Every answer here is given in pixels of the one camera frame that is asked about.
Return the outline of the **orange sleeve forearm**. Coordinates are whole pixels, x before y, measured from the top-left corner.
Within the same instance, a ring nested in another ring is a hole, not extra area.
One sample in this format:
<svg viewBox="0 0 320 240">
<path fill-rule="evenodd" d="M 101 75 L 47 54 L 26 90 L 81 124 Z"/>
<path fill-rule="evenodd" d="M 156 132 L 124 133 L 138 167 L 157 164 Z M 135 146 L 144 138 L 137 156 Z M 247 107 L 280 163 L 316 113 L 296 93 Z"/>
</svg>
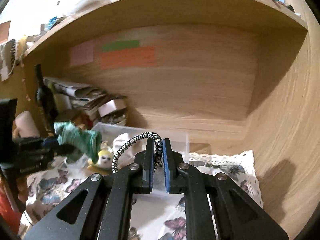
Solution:
<svg viewBox="0 0 320 240">
<path fill-rule="evenodd" d="M 17 178 L 17 188 L 19 190 L 18 198 L 24 204 L 28 199 L 28 186 L 27 178 L 20 177 Z M 5 194 L 4 182 L 1 179 L 1 216 L 4 221 L 8 224 L 9 228 L 17 235 L 20 228 L 21 213 L 13 211 L 10 202 Z"/>
</svg>

